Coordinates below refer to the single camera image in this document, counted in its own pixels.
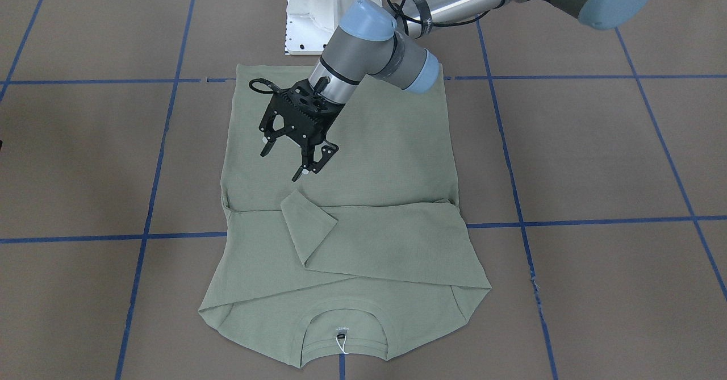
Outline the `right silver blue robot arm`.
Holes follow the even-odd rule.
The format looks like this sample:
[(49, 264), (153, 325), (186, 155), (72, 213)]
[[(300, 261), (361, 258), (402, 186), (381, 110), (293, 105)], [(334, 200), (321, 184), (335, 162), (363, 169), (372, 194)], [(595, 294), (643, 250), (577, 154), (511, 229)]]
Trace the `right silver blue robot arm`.
[[(265, 85), (271, 99), (259, 124), (265, 157), (281, 137), (299, 147), (301, 163), (293, 175), (319, 173), (338, 151), (327, 132), (368, 76), (402, 90), (421, 94), (434, 85), (438, 59), (416, 39), (439, 28), (475, 23), (511, 2), (532, 0), (354, 0), (343, 13), (309, 77), (283, 89), (270, 80), (249, 82), (252, 90)], [(649, 0), (540, 0), (598, 30), (620, 26)]]

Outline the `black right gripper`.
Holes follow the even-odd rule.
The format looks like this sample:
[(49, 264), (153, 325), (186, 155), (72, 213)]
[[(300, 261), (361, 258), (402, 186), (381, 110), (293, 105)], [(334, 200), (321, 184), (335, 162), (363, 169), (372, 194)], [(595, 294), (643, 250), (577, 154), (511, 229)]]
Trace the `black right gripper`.
[[(269, 89), (258, 92), (271, 95), (258, 126), (265, 143), (260, 157), (267, 156), (277, 139), (286, 136), (301, 145), (302, 164), (291, 180), (296, 182), (304, 174), (319, 173), (339, 150), (338, 145), (327, 142), (325, 137), (344, 105), (325, 99), (307, 80), (286, 89), (269, 80), (259, 80), (259, 83)], [(320, 159), (315, 160), (318, 146)]]

